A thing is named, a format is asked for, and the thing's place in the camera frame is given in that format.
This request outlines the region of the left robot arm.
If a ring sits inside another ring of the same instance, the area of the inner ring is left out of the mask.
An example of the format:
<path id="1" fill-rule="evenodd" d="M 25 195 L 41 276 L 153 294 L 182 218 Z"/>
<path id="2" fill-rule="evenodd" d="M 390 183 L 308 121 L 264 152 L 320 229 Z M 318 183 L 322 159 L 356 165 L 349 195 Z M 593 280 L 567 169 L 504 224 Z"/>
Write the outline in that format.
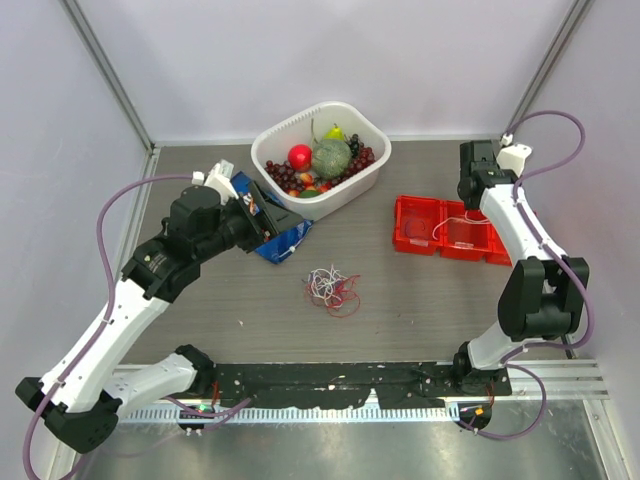
<path id="1" fill-rule="evenodd" d="M 97 449 L 120 419 L 175 393 L 205 397 L 215 365 L 191 345 L 132 375 L 112 373 L 144 330 L 195 282 L 203 263 L 238 247 L 250 253 L 297 227 L 302 217 L 269 198 L 255 182 L 251 199 L 224 198 L 190 186 L 172 202 L 161 232 L 139 245 L 108 286 L 108 301 L 71 351 L 47 374 L 26 377 L 18 398 L 79 454 Z"/>

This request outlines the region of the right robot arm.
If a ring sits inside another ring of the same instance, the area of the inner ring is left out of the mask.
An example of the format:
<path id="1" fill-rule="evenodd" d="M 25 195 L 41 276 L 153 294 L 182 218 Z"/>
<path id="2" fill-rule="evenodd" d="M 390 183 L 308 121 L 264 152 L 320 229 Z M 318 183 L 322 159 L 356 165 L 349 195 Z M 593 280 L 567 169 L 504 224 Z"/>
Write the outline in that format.
<path id="1" fill-rule="evenodd" d="M 529 147 L 496 151 L 491 141 L 459 147 L 459 198 L 495 228 L 512 264 L 497 305 L 497 320 L 454 355 L 451 380 L 465 395 L 499 377 L 507 362 L 574 333 L 585 305 L 589 266 L 570 257 L 547 234 L 529 206 L 520 178 Z"/>

